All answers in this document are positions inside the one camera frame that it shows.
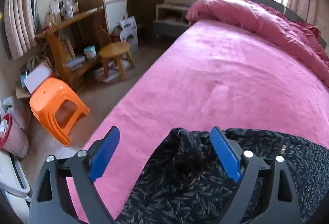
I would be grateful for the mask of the white cup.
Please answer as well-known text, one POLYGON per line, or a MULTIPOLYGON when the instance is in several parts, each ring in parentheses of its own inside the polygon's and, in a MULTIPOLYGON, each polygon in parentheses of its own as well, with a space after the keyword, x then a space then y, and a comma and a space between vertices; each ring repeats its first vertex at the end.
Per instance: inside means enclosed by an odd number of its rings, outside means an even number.
POLYGON ((87 60, 96 59, 97 53, 95 50, 95 46, 88 46, 84 49, 84 56, 87 60))

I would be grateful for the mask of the white appliance box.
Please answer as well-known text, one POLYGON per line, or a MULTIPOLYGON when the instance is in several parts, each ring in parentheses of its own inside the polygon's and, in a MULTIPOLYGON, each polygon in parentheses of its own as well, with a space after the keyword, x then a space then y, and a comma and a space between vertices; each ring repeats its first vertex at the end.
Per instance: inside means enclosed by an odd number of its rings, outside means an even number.
POLYGON ((137 23, 134 17, 129 17, 123 19, 119 22, 119 27, 121 27, 120 40, 122 42, 127 42, 131 46, 131 52, 138 50, 138 30, 137 23))

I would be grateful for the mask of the white drawer cabinet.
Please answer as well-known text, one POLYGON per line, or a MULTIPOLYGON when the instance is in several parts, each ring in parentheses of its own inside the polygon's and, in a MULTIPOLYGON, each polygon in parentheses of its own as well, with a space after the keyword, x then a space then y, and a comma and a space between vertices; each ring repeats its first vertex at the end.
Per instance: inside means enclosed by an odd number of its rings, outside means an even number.
POLYGON ((103 0, 108 33, 111 34, 119 23, 127 17, 126 0, 103 0))

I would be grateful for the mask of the dark leaf print pants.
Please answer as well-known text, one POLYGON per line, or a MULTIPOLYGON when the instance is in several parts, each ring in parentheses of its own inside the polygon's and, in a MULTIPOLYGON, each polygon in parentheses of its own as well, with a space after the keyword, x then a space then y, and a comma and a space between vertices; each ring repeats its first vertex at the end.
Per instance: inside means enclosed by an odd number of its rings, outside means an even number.
MULTIPOLYGON (((297 191, 301 223, 322 223, 328 194, 328 149, 267 130, 224 130, 243 150, 268 159, 281 154, 297 191)), ((211 144, 210 134, 175 128, 153 152, 117 223, 217 223, 237 184, 211 144)))

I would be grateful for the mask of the red rumpled duvet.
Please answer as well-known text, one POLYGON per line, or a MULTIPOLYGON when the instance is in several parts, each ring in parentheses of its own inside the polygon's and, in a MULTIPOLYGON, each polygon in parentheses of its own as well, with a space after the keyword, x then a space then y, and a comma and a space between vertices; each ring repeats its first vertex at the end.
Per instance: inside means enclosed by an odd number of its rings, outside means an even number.
POLYGON ((190 24, 220 21, 254 33, 296 57, 328 85, 328 56, 315 25, 290 21, 278 10, 250 0, 198 0, 186 19, 190 24))

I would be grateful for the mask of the pink fleece bed sheet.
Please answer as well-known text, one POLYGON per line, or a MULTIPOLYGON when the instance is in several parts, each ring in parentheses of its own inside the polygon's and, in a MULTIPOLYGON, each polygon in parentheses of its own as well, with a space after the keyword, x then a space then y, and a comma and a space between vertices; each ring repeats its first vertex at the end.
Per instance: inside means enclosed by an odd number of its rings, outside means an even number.
POLYGON ((328 146, 328 88, 303 63, 255 34, 199 21, 181 35, 113 109, 103 94, 81 120, 90 142, 111 127, 120 142, 95 183, 113 217, 173 128, 277 131, 328 146))

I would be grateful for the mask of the wooden desk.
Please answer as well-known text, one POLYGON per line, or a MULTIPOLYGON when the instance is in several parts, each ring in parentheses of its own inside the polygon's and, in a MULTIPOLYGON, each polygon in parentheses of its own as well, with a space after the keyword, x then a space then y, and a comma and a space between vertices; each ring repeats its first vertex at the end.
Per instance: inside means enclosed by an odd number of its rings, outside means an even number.
POLYGON ((95 67, 98 58, 86 59, 81 65, 69 65, 69 61, 83 55, 87 46, 99 50, 110 42, 110 36, 103 27, 104 18, 104 7, 101 6, 78 13, 35 35, 37 40, 48 43, 55 71, 75 91, 82 85, 85 73, 95 67))

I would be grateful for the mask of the side pink curtain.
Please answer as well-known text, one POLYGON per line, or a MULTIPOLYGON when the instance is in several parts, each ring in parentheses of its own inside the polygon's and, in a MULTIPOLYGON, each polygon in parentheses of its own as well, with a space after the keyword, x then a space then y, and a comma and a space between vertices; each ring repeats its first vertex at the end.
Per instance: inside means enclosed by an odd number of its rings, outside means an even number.
POLYGON ((36 10, 36 0, 5 0, 5 33, 13 59, 22 57, 37 46, 36 10))

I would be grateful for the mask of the orange plastic stool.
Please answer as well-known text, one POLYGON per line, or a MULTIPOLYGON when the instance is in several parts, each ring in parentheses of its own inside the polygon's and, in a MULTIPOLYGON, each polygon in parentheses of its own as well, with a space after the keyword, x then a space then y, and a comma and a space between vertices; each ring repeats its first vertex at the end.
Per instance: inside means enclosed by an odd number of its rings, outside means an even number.
POLYGON ((33 92, 30 107, 36 119, 43 127, 65 147, 70 145, 69 133, 76 122, 86 117, 90 108, 64 81, 49 77, 33 92), (56 113, 65 102, 71 102, 76 109, 61 127, 56 120, 56 113))

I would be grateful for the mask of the round wooden stool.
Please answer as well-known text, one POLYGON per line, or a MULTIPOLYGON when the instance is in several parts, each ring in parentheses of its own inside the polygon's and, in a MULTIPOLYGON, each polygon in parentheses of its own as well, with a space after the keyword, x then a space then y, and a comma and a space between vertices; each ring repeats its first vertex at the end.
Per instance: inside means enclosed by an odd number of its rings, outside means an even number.
POLYGON ((135 68, 135 64, 133 62, 132 54, 131 54, 131 45, 127 42, 114 42, 109 43, 106 46, 103 46, 99 51, 99 58, 103 65, 104 76, 105 78, 109 77, 109 67, 108 63, 111 59, 113 59, 118 66, 120 77, 123 80, 127 79, 127 73, 125 67, 123 65, 123 56, 126 55, 127 60, 131 64, 131 68, 135 68))

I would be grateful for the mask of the white bedside table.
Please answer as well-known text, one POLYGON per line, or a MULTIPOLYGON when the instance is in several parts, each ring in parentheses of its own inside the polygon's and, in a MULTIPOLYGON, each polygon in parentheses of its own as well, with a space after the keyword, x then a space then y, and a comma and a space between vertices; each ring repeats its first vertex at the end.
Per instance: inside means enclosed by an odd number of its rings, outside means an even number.
POLYGON ((162 37, 177 39, 187 29, 189 22, 186 19, 189 7, 174 4, 157 4, 156 19, 153 21, 153 34, 156 39, 162 37))

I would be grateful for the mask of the pink laundry basket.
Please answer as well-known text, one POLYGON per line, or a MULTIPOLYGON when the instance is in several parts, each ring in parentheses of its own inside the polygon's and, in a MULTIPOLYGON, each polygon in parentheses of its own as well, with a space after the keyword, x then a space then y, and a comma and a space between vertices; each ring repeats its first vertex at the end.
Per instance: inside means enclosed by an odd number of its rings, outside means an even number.
POLYGON ((1 119, 1 149, 19 158, 24 158, 29 149, 27 136, 9 113, 1 119))

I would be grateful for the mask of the white paper box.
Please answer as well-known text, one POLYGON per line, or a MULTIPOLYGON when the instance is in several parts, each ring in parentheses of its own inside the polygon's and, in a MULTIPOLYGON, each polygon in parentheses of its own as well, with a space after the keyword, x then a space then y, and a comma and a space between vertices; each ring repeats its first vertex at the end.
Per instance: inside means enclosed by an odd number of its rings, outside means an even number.
POLYGON ((46 61, 41 62, 35 69, 24 79, 24 84, 32 94, 45 80, 54 75, 46 61))

